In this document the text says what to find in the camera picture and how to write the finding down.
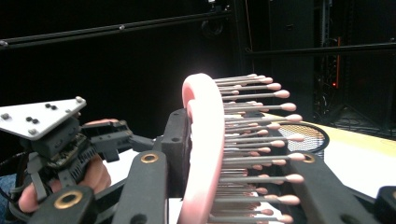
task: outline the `human hand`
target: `human hand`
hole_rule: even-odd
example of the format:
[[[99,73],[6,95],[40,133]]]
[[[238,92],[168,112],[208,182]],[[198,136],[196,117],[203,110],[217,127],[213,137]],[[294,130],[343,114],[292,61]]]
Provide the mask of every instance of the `human hand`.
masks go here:
[[[87,124],[95,124],[109,121],[115,122],[117,120],[101,119],[89,122]],[[87,186],[92,188],[94,193],[100,192],[110,186],[110,174],[108,173],[107,168],[103,164],[102,158],[99,155],[95,155],[90,160],[84,179],[78,184],[81,186]],[[59,180],[54,180],[50,184],[50,187],[53,192],[59,191],[61,189],[61,182]],[[35,186],[33,185],[33,183],[26,187],[26,189],[22,192],[22,195],[19,199],[19,207],[24,213],[31,213],[37,210],[37,194],[35,192]]]

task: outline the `blue fabric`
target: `blue fabric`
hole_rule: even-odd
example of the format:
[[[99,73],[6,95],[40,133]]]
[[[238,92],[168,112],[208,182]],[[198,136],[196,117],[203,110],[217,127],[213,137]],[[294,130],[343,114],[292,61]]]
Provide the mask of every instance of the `blue fabric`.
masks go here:
[[[16,175],[3,175],[0,176],[0,188],[5,192],[9,193],[9,191],[15,187],[15,179]],[[6,222],[5,221],[5,213],[7,210],[8,200],[0,195],[0,224],[17,224],[23,222]]]

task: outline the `brass insert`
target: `brass insert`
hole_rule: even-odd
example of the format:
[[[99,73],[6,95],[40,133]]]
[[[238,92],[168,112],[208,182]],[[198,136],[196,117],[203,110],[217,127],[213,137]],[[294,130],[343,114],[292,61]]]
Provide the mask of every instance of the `brass insert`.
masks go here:
[[[304,162],[308,162],[308,163],[315,162],[315,157],[308,155],[308,154],[304,154],[304,153],[303,153],[303,155],[305,156]]]
[[[81,191],[70,190],[70,191],[64,193],[63,195],[61,195],[61,197],[59,197],[55,201],[54,206],[57,209],[66,209],[66,208],[72,207],[76,203],[79,203],[79,201],[81,201],[81,199],[82,199]]]
[[[157,154],[149,153],[147,155],[142,156],[142,158],[140,160],[144,163],[152,163],[152,162],[157,161],[158,159],[159,159],[159,157],[157,156]]]

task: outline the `white metal plate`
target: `white metal plate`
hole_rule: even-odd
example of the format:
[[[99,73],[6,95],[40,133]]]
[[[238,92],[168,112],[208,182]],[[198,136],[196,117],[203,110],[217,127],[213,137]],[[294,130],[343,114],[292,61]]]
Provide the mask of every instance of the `white metal plate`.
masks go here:
[[[81,97],[28,105],[0,107],[0,130],[37,140],[86,105]]]

